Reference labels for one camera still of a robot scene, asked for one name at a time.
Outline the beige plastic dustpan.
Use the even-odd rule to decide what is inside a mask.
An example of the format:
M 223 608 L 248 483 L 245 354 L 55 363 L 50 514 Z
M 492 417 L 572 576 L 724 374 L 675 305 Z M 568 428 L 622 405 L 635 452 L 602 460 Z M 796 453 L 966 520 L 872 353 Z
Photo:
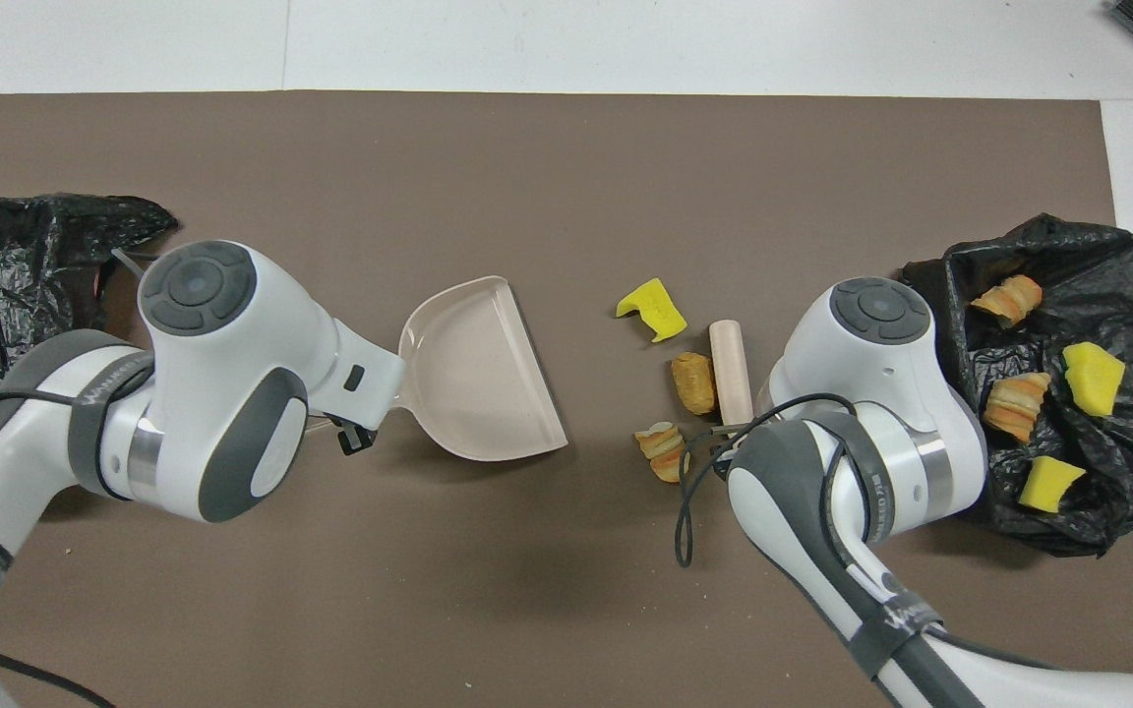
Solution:
M 455 457 L 504 462 L 566 447 L 566 427 L 506 278 L 424 300 L 397 344 L 394 407 Z

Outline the small orange croissant piece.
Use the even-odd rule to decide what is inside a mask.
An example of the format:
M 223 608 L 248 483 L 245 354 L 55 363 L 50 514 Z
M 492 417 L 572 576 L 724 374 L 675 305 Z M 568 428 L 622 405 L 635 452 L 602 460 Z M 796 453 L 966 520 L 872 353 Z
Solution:
M 651 423 L 646 430 L 637 430 L 632 435 L 653 474 L 661 481 L 678 485 L 681 481 L 681 457 L 687 452 L 687 444 L 683 432 L 675 423 Z

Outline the notched yellow sponge piece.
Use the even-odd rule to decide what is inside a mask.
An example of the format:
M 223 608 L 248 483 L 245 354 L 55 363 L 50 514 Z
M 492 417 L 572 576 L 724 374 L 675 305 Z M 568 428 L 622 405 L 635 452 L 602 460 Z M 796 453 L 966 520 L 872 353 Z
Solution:
M 673 301 L 661 278 L 649 278 L 617 301 L 613 317 L 638 317 L 651 330 L 651 342 L 664 342 L 688 327 L 684 315 Z

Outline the brown bread roll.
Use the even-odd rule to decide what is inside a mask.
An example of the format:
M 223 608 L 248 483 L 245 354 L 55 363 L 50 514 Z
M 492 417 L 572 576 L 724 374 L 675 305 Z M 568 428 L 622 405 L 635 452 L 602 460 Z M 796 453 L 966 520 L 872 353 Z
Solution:
M 670 362 L 680 403 L 689 413 L 712 413 L 718 406 L 718 394 L 712 376 L 712 360 L 696 351 L 676 355 Z

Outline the beige hand brush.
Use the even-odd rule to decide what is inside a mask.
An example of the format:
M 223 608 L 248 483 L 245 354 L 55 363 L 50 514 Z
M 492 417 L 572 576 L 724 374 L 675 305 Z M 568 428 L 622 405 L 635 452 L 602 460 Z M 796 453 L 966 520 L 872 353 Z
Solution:
M 716 319 L 707 329 L 712 348 L 712 373 L 721 423 L 736 426 L 752 418 L 752 394 L 744 336 L 736 319 Z

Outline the striped orange croissant piece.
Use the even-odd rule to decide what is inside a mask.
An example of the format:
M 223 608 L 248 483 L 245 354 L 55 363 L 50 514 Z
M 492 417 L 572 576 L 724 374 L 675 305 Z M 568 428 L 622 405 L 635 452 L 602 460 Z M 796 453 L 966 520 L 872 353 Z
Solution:
M 1047 373 L 1026 373 L 995 381 L 987 392 L 981 421 L 1017 443 L 1029 443 L 1050 385 L 1051 376 Z

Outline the pale bread piece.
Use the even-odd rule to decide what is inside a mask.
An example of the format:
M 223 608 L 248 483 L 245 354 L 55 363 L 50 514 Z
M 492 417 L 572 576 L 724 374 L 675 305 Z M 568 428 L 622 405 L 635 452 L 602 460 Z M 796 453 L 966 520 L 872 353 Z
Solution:
M 1043 288 L 1025 274 L 1003 278 L 997 285 L 976 297 L 970 308 L 989 315 L 1000 329 L 1012 329 L 1023 322 L 1043 301 Z

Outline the black trash bag bin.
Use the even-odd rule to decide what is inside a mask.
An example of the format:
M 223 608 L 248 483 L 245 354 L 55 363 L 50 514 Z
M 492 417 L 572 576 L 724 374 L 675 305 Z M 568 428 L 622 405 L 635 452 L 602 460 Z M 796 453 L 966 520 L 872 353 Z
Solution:
M 1042 304 L 1023 322 L 1000 329 L 970 308 L 976 297 L 1015 274 L 1043 288 Z M 910 262 L 900 279 L 930 305 L 942 372 L 976 413 L 983 411 L 995 381 L 1026 373 L 1053 377 L 1029 443 L 983 432 L 987 476 L 966 518 L 1057 557 L 1100 556 L 1132 534 L 1133 234 L 1042 214 L 1000 238 Z M 1110 416 L 1083 412 L 1065 382 L 1062 350 L 1083 341 L 1127 366 Z M 1039 454 L 1088 471 L 1056 514 L 1019 504 Z
M 0 197 L 0 384 L 24 355 L 75 329 L 104 329 L 114 251 L 174 232 L 167 207 L 130 196 Z

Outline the brown table mat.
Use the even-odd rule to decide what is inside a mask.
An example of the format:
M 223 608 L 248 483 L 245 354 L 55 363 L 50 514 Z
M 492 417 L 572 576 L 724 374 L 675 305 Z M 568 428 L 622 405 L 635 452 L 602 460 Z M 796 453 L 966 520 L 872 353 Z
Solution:
M 516 463 L 408 413 L 306 436 L 224 524 L 63 493 L 0 586 L 0 651 L 117 708 L 817 708 L 885 699 L 707 481 L 632 434 L 667 362 L 738 319 L 760 386 L 806 306 L 1048 213 L 1114 220 L 1092 100 L 409 92 L 0 95 L 0 196 L 138 196 L 171 245 L 237 239 L 384 348 L 508 279 L 569 444 Z M 651 342 L 621 297 L 661 278 Z

